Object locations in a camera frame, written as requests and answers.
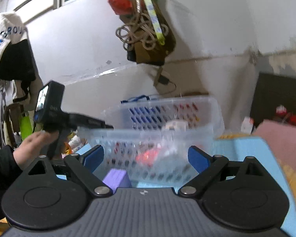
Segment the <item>person's left forearm black sleeve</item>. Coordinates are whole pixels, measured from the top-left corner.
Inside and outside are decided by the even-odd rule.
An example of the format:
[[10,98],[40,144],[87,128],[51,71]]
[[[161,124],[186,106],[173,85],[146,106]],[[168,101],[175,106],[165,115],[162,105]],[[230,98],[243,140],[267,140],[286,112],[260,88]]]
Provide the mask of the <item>person's left forearm black sleeve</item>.
[[13,152],[11,146],[4,146],[0,149],[0,220],[5,217],[1,208],[2,196],[22,173],[13,157]]

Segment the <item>person's left hand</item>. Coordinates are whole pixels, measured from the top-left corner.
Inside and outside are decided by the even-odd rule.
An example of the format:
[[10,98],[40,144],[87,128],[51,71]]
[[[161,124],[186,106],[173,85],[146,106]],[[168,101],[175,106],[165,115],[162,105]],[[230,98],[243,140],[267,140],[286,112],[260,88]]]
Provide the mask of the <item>person's left hand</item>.
[[56,141],[59,132],[38,131],[29,135],[21,145],[13,152],[15,162],[21,170],[25,170],[47,145]]

